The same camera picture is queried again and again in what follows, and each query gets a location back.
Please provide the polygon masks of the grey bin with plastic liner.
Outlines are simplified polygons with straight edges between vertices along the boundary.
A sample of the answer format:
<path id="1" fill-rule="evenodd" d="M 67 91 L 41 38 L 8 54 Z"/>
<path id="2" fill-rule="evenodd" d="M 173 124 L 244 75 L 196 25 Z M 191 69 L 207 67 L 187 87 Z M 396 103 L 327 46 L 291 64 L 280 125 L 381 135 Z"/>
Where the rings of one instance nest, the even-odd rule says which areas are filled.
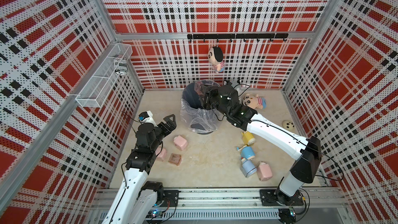
<path id="1" fill-rule="evenodd" d="M 207 86 L 219 86 L 213 80 L 202 80 Z M 181 97 L 180 117 L 183 124 L 192 132 L 200 135 L 208 135 L 217 131 L 221 122 L 218 114 L 212 110 L 202 108 L 202 96 L 199 96 L 194 90 L 194 83 L 188 84 Z"/>

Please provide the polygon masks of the translucent pink sharpener tray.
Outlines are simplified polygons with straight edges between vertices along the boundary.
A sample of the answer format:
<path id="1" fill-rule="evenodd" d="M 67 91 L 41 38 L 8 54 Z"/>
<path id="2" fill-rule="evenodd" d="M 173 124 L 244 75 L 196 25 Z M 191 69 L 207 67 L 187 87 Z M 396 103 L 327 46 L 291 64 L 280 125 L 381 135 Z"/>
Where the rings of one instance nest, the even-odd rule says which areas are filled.
<path id="1" fill-rule="evenodd" d="M 169 163 L 179 166 L 182 161 L 182 156 L 179 154 L 172 153 L 169 158 Z"/>

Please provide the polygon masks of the blue sharpener front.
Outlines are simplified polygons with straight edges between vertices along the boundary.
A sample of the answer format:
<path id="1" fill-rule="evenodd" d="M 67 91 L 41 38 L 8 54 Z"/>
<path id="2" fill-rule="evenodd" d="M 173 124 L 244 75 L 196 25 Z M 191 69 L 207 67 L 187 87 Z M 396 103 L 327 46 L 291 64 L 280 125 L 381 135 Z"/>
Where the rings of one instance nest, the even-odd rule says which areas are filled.
<path id="1" fill-rule="evenodd" d="M 246 178 L 249 178 L 253 174 L 256 174 L 257 167 L 252 163 L 251 160 L 241 157 L 240 170 Z"/>

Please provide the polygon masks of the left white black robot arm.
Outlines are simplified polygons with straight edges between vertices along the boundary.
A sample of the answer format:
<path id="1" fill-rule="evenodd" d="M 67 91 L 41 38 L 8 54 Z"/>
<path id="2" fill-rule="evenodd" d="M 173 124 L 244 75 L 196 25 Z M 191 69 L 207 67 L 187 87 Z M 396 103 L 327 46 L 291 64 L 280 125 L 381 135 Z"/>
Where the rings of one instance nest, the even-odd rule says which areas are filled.
<path id="1" fill-rule="evenodd" d="M 163 139 L 177 127 L 175 115 L 155 123 L 150 111 L 139 114 L 136 144 L 123 164 L 123 181 L 103 219 L 104 224 L 141 224 L 155 205 L 163 202 L 163 184 L 148 181 L 148 175 L 158 157 L 156 150 Z"/>

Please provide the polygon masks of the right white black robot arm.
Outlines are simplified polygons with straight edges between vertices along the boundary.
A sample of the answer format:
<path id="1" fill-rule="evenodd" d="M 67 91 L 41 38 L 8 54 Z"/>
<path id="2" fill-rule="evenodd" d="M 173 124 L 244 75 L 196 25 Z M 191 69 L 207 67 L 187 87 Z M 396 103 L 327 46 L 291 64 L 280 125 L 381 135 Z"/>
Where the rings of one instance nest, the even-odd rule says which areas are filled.
<path id="1" fill-rule="evenodd" d="M 196 91 L 204 109 L 218 110 L 231 125 L 264 138 L 294 159 L 274 195 L 280 205 L 296 203 L 299 189 L 304 184 L 311 184 L 319 169 L 323 156 L 320 140 L 296 135 L 267 120 L 258 112 L 263 107 L 263 100 L 250 95 L 239 99 L 231 83 L 197 86 Z"/>

